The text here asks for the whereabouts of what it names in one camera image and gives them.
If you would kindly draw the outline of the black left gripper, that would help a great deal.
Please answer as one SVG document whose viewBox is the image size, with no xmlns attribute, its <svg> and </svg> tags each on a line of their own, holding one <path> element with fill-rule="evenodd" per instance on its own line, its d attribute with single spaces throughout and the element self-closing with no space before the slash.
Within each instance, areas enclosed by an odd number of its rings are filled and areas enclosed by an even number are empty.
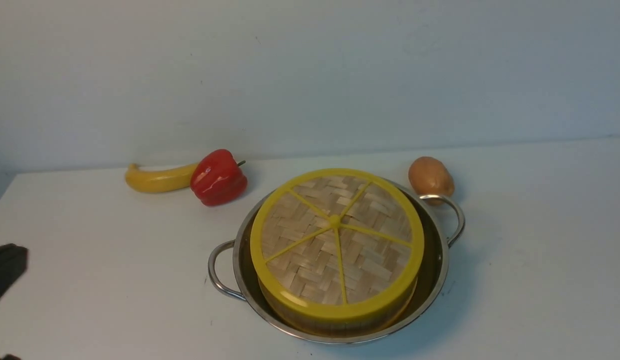
<svg viewBox="0 0 620 360">
<path fill-rule="evenodd" d="M 17 244 L 0 246 L 0 300 L 28 270 L 29 249 Z"/>
</svg>

